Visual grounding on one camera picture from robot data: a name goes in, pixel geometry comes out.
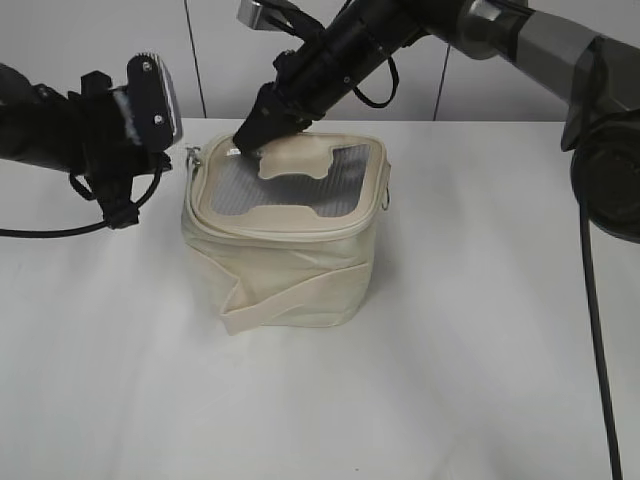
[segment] metal zipper pull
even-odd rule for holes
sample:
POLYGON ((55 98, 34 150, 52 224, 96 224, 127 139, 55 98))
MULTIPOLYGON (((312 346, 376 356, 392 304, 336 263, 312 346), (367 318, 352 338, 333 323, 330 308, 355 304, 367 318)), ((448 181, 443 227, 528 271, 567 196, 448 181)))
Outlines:
POLYGON ((390 206, 391 206, 391 190, 387 186, 387 198, 382 202, 382 210, 384 210, 385 212, 388 212, 390 206))
POLYGON ((197 170, 202 166, 202 160, 198 156, 198 153, 202 150, 200 147, 187 147, 187 169, 192 167, 193 170, 197 170))

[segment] white table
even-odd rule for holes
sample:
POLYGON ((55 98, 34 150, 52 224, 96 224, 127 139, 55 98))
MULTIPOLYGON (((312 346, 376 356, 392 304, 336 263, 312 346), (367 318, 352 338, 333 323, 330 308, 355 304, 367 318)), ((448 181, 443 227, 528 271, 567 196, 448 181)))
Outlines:
MULTIPOLYGON (((187 120, 185 143, 238 125, 187 120)), ((562 125, 317 128, 378 136, 394 165, 371 294, 344 327, 231 338, 193 300, 184 145, 138 228, 0 240, 0 478, 609 478, 562 125)), ((0 169, 2 226, 98 216, 61 174, 0 169)), ((638 478, 640 255, 594 241, 638 478)))

